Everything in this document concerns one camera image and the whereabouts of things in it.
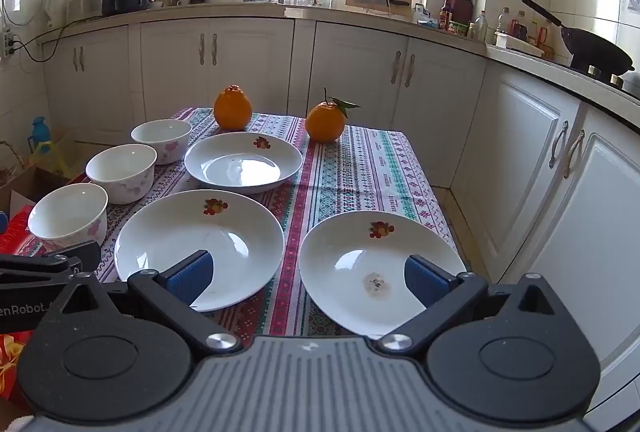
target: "blue bottle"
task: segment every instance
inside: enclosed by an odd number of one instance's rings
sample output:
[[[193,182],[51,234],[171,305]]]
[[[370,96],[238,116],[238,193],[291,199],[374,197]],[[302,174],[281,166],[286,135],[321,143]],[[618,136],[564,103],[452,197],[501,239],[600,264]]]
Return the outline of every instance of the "blue bottle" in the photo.
[[[33,120],[33,131],[27,138],[31,153],[33,154],[38,147],[38,143],[44,143],[46,141],[51,141],[51,132],[49,131],[49,127],[44,124],[44,116],[38,116]],[[42,153],[46,154],[47,152],[49,152],[49,147],[44,147]]]

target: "wok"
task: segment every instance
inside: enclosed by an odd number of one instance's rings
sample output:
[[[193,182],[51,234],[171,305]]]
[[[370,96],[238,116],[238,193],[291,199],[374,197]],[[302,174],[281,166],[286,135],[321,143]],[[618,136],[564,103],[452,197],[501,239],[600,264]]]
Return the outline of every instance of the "wok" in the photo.
[[[564,26],[557,17],[533,0],[522,0],[522,2],[561,28],[562,41],[574,56],[572,64],[577,60],[578,63],[593,65],[602,72],[616,76],[621,76],[628,70],[634,70],[633,61],[629,55],[617,45],[589,31]]]

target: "wok handle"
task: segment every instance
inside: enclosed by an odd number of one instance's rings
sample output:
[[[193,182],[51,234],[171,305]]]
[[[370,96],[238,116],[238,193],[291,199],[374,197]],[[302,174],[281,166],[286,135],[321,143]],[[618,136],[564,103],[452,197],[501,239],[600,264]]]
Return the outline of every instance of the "wok handle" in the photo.
[[[562,27],[562,22],[558,18],[553,16],[549,11],[547,11],[542,6],[539,6],[538,4],[536,4],[533,0],[522,0],[522,3],[524,5],[526,5],[527,7],[530,7],[531,9],[533,9],[538,14],[542,15],[543,17],[545,17],[552,24],[554,24],[556,26],[559,26],[559,27]]]

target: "blue gripper pad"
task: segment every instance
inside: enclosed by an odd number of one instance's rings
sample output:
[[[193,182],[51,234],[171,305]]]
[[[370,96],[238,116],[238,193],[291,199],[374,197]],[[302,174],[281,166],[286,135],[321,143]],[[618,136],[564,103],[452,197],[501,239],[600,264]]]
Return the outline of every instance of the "blue gripper pad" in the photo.
[[[193,304],[213,279],[213,257],[203,249],[156,277],[158,283],[178,300]]]
[[[404,263],[404,283],[425,307],[436,303],[459,284],[452,274],[420,255],[412,255]]]

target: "dining table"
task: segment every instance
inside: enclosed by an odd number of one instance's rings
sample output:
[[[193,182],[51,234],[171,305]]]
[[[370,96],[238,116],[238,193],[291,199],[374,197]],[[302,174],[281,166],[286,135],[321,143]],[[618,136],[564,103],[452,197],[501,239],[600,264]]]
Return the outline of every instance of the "dining table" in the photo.
[[[211,108],[186,108],[175,119],[193,127],[190,145],[222,132]],[[339,139],[319,144],[309,139],[305,120],[287,115],[254,113],[246,131],[284,139],[302,154],[300,170],[276,189],[251,195],[276,216],[285,237],[284,258],[269,283],[255,295],[209,314],[241,337],[255,335],[350,334],[329,319],[308,296],[300,280],[298,253],[305,235],[327,217],[352,210],[379,210],[402,215],[436,232],[453,249],[456,245],[436,196],[404,134],[346,125]],[[82,175],[77,181],[88,181]],[[125,223],[144,206],[172,193],[201,188],[182,160],[156,166],[148,194],[129,205],[108,205],[108,230],[96,276],[101,282],[119,280],[114,246]],[[23,247],[40,255],[44,249],[32,237]]]

